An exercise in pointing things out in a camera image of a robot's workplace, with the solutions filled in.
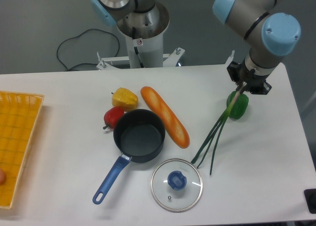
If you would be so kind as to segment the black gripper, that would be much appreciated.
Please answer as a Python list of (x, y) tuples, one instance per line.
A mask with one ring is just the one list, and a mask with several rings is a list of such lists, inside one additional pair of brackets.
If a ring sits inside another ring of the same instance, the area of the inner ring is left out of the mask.
[(236, 91), (250, 92), (254, 95), (267, 95), (272, 86), (266, 82), (268, 75), (255, 74), (254, 68), (248, 70), (245, 62), (239, 64), (232, 61), (227, 67), (231, 80), (236, 84)]

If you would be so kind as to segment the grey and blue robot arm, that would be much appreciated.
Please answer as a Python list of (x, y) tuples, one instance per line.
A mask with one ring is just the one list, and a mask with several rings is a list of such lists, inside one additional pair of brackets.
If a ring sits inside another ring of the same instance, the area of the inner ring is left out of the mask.
[[(291, 15), (270, 14), (282, 0), (215, 0), (212, 10), (223, 24), (250, 45), (242, 63), (228, 61), (227, 70), (238, 89), (266, 95), (267, 77), (296, 46), (301, 27)], [(169, 25), (167, 9), (156, 0), (91, 0), (99, 18), (117, 26), (125, 36), (131, 68), (170, 67), (181, 56), (175, 50), (163, 57), (163, 33)]]

